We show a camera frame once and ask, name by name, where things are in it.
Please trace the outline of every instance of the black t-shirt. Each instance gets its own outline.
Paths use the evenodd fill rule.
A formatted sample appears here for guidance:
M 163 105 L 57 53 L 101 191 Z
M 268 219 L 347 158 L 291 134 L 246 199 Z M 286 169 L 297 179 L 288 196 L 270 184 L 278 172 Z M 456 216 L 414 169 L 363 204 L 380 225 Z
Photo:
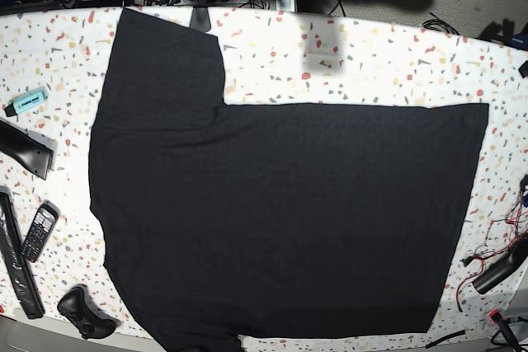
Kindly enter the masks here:
M 92 128 L 106 268 L 164 348 L 425 332 L 488 105 L 227 106 L 218 41 L 124 10 Z

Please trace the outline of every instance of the terrazzo pattern tablecloth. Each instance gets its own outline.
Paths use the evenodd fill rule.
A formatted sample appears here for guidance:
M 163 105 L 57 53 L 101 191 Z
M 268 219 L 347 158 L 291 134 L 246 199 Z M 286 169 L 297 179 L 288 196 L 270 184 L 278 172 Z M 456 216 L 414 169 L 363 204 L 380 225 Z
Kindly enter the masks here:
M 191 19 L 189 8 L 146 7 L 138 11 L 184 26 Z M 55 310 L 57 302 L 72 286 L 83 283 L 99 307 L 122 321 L 118 332 L 149 337 L 127 312 L 102 266 L 104 238 L 89 210 L 90 128 L 120 13 L 120 9 L 111 8 L 0 17 L 0 103 L 4 107 L 25 91 L 45 87 L 49 94 L 46 103 L 8 121 L 55 151 L 47 181 L 0 153 L 0 183 L 11 191 L 22 236 L 42 201 L 48 199 L 61 209 L 45 250 L 32 265 L 46 316 L 62 320 Z M 224 100 L 230 105 L 314 102 L 433 107 L 490 103 L 489 125 L 464 228 L 441 305 L 425 335 L 343 340 L 243 337 L 243 346 L 249 351 L 385 350 L 423 346 L 461 329 L 467 335 L 453 342 L 489 336 L 493 325 L 487 313 L 507 307 L 526 266 L 485 296 L 479 296 L 472 286 L 465 288 L 460 295 L 464 312 L 457 311 L 455 290 L 462 279 L 479 269 L 478 263 L 465 268 L 460 260 L 483 242 L 490 220 L 501 218 L 513 205 L 518 181 L 528 172 L 528 79 L 523 80 L 517 70 L 528 53 L 461 36 L 353 18 L 211 8 L 210 19 L 210 33 L 219 37 L 224 55 Z M 508 242 L 502 223 L 494 225 L 490 235 L 490 246 Z M 383 270 L 383 263 L 373 270 Z M 0 306 L 7 315 L 18 307 L 4 265 L 0 265 Z

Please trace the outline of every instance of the highlighter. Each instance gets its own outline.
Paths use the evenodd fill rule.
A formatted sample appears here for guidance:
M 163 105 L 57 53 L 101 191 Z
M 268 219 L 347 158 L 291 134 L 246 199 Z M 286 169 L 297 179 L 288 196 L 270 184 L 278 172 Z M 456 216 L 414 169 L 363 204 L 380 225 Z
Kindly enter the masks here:
M 26 110 L 31 109 L 37 105 L 40 105 L 46 100 L 46 91 L 45 89 L 40 89 L 34 91 L 30 94 L 19 96 L 13 101 L 8 107 L 6 107 L 5 112 L 7 117 L 13 117 L 14 115 L 19 115 L 20 113 L 25 112 Z

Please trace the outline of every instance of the game controller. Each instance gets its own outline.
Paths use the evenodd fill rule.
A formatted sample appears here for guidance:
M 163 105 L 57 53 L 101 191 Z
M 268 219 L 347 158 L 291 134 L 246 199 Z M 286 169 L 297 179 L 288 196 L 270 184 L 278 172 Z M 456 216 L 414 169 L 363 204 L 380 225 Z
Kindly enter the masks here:
M 116 322 L 102 319 L 88 307 L 83 288 L 76 286 L 67 292 L 57 304 L 60 314 L 77 327 L 84 340 L 106 338 L 116 330 Z

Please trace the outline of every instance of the desk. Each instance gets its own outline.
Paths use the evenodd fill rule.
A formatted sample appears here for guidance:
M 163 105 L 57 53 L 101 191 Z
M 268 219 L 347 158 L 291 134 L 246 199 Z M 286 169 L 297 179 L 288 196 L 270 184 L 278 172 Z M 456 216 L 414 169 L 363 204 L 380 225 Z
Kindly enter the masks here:
M 146 7 L 141 11 L 184 26 L 191 18 L 189 8 Z M 27 89 L 47 87 L 46 103 L 9 121 L 54 139 L 55 150 L 47 181 L 28 174 L 1 153 L 0 178 L 12 192 L 23 236 L 43 200 L 49 199 L 61 209 L 45 250 L 32 265 L 46 316 L 61 319 L 55 309 L 57 302 L 72 286 L 84 283 L 95 303 L 122 321 L 118 332 L 148 337 L 127 312 L 102 266 L 103 234 L 89 210 L 90 128 L 120 13 L 113 8 L 85 9 L 0 18 L 0 103 L 6 105 Z M 489 221 L 509 210 L 516 199 L 518 181 L 528 172 L 528 79 L 523 80 L 517 71 L 528 53 L 465 37 L 352 18 L 211 8 L 210 19 L 210 33 L 219 37 L 224 55 L 224 100 L 230 105 L 491 104 L 464 228 L 429 332 L 344 340 L 246 337 L 243 345 L 247 350 L 261 350 L 264 343 L 268 351 L 385 350 L 423 346 L 460 329 L 468 334 L 456 340 L 490 335 L 492 326 L 486 313 L 507 307 L 526 266 L 483 298 L 471 286 L 464 289 L 460 296 L 463 313 L 457 312 L 455 290 L 463 278 L 479 269 L 478 263 L 464 268 L 460 260 L 482 243 Z M 494 246 L 507 243 L 505 230 L 504 225 L 493 227 Z M 3 265 L 0 279 L 0 305 L 9 316 L 18 303 Z

